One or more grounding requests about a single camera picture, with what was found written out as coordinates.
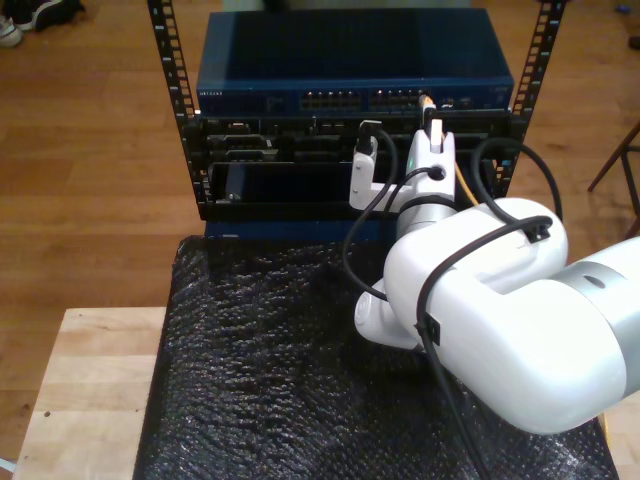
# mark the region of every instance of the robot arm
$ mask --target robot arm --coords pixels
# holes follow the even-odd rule
[[[431,143],[425,132],[416,134],[411,152],[421,155],[409,168],[439,165],[444,180],[451,178],[453,134],[440,152],[420,150],[423,135]],[[354,165],[356,182],[359,171]],[[453,193],[422,181],[421,192],[409,186],[394,208],[412,195]],[[443,366],[511,424],[532,433],[568,430],[640,389],[640,239],[563,268],[567,236],[560,220],[536,202],[497,202],[516,218],[551,217],[549,238],[530,243],[516,231],[449,269],[427,303],[437,323],[432,340]],[[485,204],[444,216],[435,207],[419,205],[403,212],[409,220],[399,219],[399,240],[374,286],[388,302],[365,293],[356,306],[365,338],[421,348],[415,327],[421,286],[452,253],[503,225]]]

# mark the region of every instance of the yellow cable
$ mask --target yellow cable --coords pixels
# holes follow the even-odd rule
[[[457,163],[456,163],[456,177],[458,178],[458,182],[460,182],[460,185],[462,186],[462,189],[464,190],[464,193],[467,195],[467,198],[469,199],[469,201],[471,201],[473,205],[478,205],[478,200],[476,200],[476,197],[473,196],[473,193],[471,192],[469,185],[467,185],[466,180],[462,176],[462,172],[460,171],[460,167],[458,166]]]

